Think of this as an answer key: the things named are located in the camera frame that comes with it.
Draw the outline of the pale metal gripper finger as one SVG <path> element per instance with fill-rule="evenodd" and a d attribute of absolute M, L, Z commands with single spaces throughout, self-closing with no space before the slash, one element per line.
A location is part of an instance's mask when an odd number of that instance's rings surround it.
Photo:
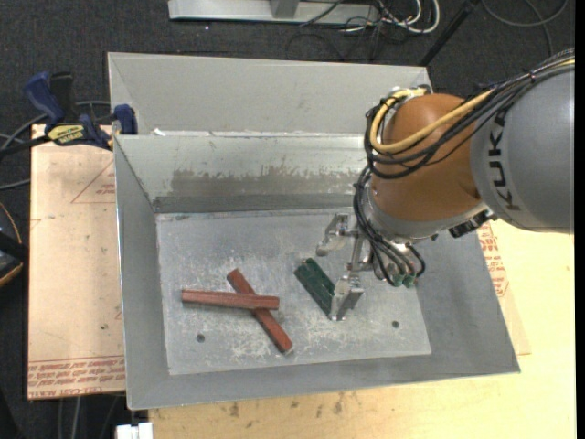
<path fill-rule="evenodd" d="M 317 256 L 326 256 L 330 252 L 340 250 L 351 236 L 348 213 L 336 213 L 324 231 L 324 238 L 316 246 Z"/>
<path fill-rule="evenodd" d="M 356 278 L 341 278 L 334 286 L 334 294 L 331 302 L 329 318 L 333 321 L 341 321 L 348 310 L 353 309 L 359 298 L 364 293 L 364 288 Z"/>

